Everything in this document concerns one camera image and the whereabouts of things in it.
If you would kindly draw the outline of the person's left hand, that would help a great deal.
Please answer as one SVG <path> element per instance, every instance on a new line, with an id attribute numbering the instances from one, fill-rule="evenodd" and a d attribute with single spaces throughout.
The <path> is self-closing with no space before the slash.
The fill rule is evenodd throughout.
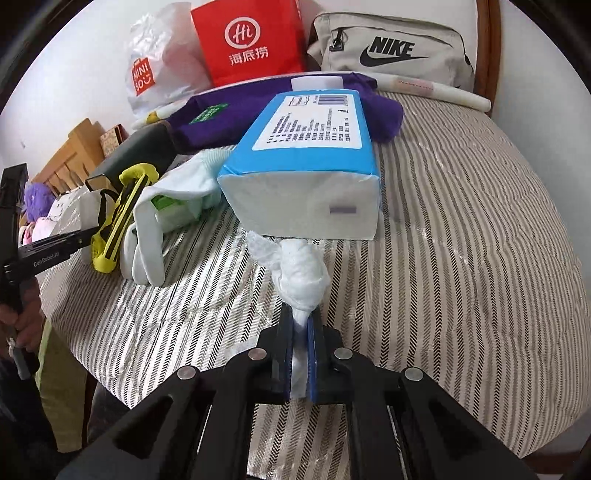
<path id="1" fill-rule="evenodd" d="M 16 313 L 8 305 L 1 305 L 1 326 L 11 326 L 16 330 L 15 343 L 19 348 L 37 352 L 44 329 L 45 316 L 42 311 L 40 288 L 35 277 L 21 286 L 23 311 Z"/>

